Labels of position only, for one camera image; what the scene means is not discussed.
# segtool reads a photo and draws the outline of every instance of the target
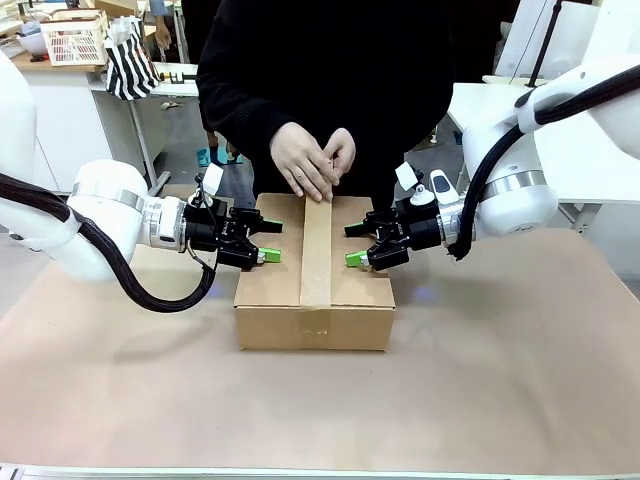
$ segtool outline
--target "brown paper table surface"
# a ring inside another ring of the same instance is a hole
[[[199,276],[145,248],[134,266],[174,298]],[[0,461],[640,472],[640,304],[573,232],[414,254],[385,354],[239,351],[237,278],[163,316],[47,267],[0,321]]]

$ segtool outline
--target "person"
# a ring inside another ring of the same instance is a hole
[[[256,197],[388,208],[394,169],[451,100],[447,0],[223,0],[197,84],[208,123],[251,160]]]
[[[185,22],[184,35],[187,40],[190,63],[198,64],[200,62],[200,55],[209,37],[209,32],[213,26],[213,18],[219,6],[220,0],[184,0],[182,2],[182,13]],[[151,0],[150,9],[151,14],[155,17],[156,42],[163,50],[168,50],[171,47],[171,33],[164,19],[169,13],[164,0]],[[211,157],[216,160],[218,156],[218,137],[207,124],[202,109],[200,109],[200,117],[202,119],[202,127],[207,132]],[[237,149],[230,142],[227,142],[227,161],[230,163],[236,162],[238,155]]]

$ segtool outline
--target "brown tape strip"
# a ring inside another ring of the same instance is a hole
[[[329,348],[331,310],[303,310],[300,312],[298,331],[300,346],[304,349]]]
[[[300,308],[331,307],[331,203],[305,199]]]

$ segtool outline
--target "white basket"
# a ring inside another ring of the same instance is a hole
[[[104,65],[107,15],[97,9],[58,10],[40,22],[51,65]]]

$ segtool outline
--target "cardboard box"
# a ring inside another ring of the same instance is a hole
[[[371,210],[370,200],[336,197],[332,206],[308,205],[306,221],[305,200],[293,195],[260,195],[257,208],[284,224],[279,235],[252,237],[260,247],[280,249],[282,262],[240,274],[240,347],[385,350],[395,310],[389,277],[347,268],[344,258],[372,244],[344,236],[345,225]]]
[[[104,10],[109,18],[138,16],[137,0],[95,0],[96,8]]]

